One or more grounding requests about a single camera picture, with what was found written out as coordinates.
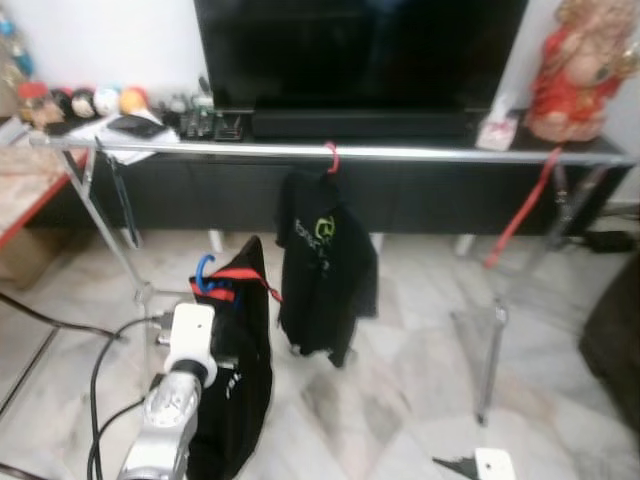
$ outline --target ganesha idol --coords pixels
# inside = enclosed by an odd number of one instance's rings
[[[559,30],[547,38],[526,118],[551,142],[589,141],[604,125],[607,100],[640,70],[630,45],[638,0],[564,0]]]

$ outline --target toy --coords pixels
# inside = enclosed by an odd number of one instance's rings
[[[53,101],[62,111],[65,118],[72,118],[74,116],[73,107],[71,106],[71,96],[73,90],[70,88],[54,88],[51,90],[51,97]]]
[[[93,90],[89,88],[79,88],[73,92],[71,107],[73,108],[73,112],[80,118],[95,117],[96,110],[93,105]]]
[[[98,88],[93,95],[93,105],[98,115],[103,117],[118,113],[120,109],[120,93],[115,88]]]
[[[629,47],[637,0],[564,0],[561,27],[544,45],[526,124],[552,142],[589,141],[605,122],[607,99],[640,69]]]
[[[147,105],[147,94],[142,88],[130,87],[120,95],[120,110],[125,115],[147,108]]]
[[[41,82],[26,82],[18,87],[20,117],[31,122],[37,130],[44,130],[50,123],[61,122],[64,115]]]

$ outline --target red cord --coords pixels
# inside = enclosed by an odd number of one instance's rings
[[[327,142],[325,144],[325,147],[331,150],[331,153],[333,154],[333,165],[329,170],[327,170],[327,173],[333,175],[335,173],[338,173],[338,169],[340,168],[340,155],[338,155],[338,151],[334,143]]]
[[[523,220],[527,218],[527,215],[529,215],[531,209],[536,205],[536,203],[538,203],[540,195],[544,191],[544,187],[549,181],[549,176],[551,175],[553,167],[556,165],[556,163],[558,163],[558,157],[560,156],[561,152],[562,148],[558,147],[554,149],[549,155],[549,159],[544,164],[542,172],[540,173],[538,183],[535,187],[533,187],[533,190],[531,190],[531,193],[527,197],[527,200],[524,202],[522,207],[520,207],[518,213],[516,213],[516,215],[511,219],[511,222],[509,222],[507,228],[504,230],[504,232],[502,232],[502,235],[500,235],[500,239],[496,242],[493,250],[491,250],[491,253],[485,260],[484,266],[486,268],[493,268],[493,266],[500,258],[500,254],[509,243],[509,240],[511,240],[513,234],[520,227],[520,224],[523,222]]]

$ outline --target metal stand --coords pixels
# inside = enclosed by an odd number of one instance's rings
[[[242,157],[255,157],[265,163],[279,164],[284,162],[291,164],[295,161],[305,162],[309,158],[331,158],[331,151],[322,146],[305,145],[260,145],[260,144],[233,144],[233,143],[195,143],[184,142],[177,144],[158,144],[153,142],[119,142],[99,144],[92,140],[75,140],[67,138],[34,137],[31,139],[34,146],[45,146],[63,151],[63,164],[69,173],[72,184],[96,223],[105,242],[116,256],[136,290],[135,301],[142,305],[145,314],[148,302],[154,296],[162,293],[178,294],[178,292],[161,292],[144,281],[138,274],[134,265],[127,257],[125,250],[111,233],[107,220],[102,215],[99,206],[91,198],[91,178],[95,163],[96,150],[113,151],[138,151],[157,153],[190,153],[201,155],[216,155],[216,157],[203,157],[207,161],[224,162],[232,164],[234,161],[242,162]],[[68,153],[71,148],[88,148],[89,161],[84,175],[81,175],[73,158]],[[402,148],[402,147],[338,147],[337,153],[343,159],[351,161],[388,162],[451,162],[451,163],[487,163],[487,164],[536,164],[542,165],[548,157],[548,152],[487,152],[482,150],[453,150],[435,148]],[[633,158],[623,154],[594,154],[594,153],[570,153],[561,155],[559,166],[556,167],[554,177],[558,190],[558,204],[560,214],[549,233],[544,237],[540,247],[532,253],[529,261],[521,272],[515,275],[507,291],[496,296],[495,304],[489,311],[473,311],[464,314],[456,314],[456,329],[470,365],[474,371],[477,383],[477,398],[475,413],[480,423],[486,422],[486,415],[491,404],[493,385],[499,362],[500,344],[502,332],[508,321],[508,305],[514,294],[520,288],[522,281],[529,278],[531,273],[544,259],[545,255],[562,243],[562,237],[573,219],[581,212],[585,203],[591,197],[594,189],[600,183],[608,168],[614,165],[635,165]],[[576,192],[568,198],[566,183],[564,181],[564,165],[581,165],[591,167],[590,172],[578,185]],[[489,328],[482,329],[482,321],[489,319]]]
[[[29,363],[25,365],[20,375],[18,375],[16,381],[13,382],[13,385],[11,385],[9,393],[7,393],[7,395],[5,395],[5,397],[2,399],[2,404],[0,405],[0,420],[2,420],[2,418],[9,411],[9,407],[18,396],[18,393],[20,393],[22,387],[24,387],[25,383],[29,379],[29,376],[31,375],[31,373],[33,373],[36,365],[38,365],[53,340],[58,335],[58,332],[60,332],[60,329],[58,327],[54,327],[51,329],[44,340],[42,340],[42,343],[40,344],[38,349],[31,356],[31,360],[29,360]]]
[[[452,314],[454,325],[474,377],[476,398],[475,415],[478,423],[485,425],[491,406],[493,387],[500,359],[502,334],[509,320],[508,305],[520,293],[523,283],[531,278],[549,252],[562,246],[563,236],[573,220],[580,214],[596,187],[605,177],[609,165],[598,164],[579,182],[573,196],[569,197],[564,181],[564,167],[555,169],[556,202],[558,217],[543,237],[541,244],[512,278],[506,290],[496,295],[494,308],[476,309]]]

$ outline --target red hanger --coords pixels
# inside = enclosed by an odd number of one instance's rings
[[[336,145],[333,142],[327,142],[325,147],[331,150],[331,153],[333,154],[333,165],[329,170],[327,170],[327,173],[330,175],[336,174],[340,168],[340,155],[338,155]]]

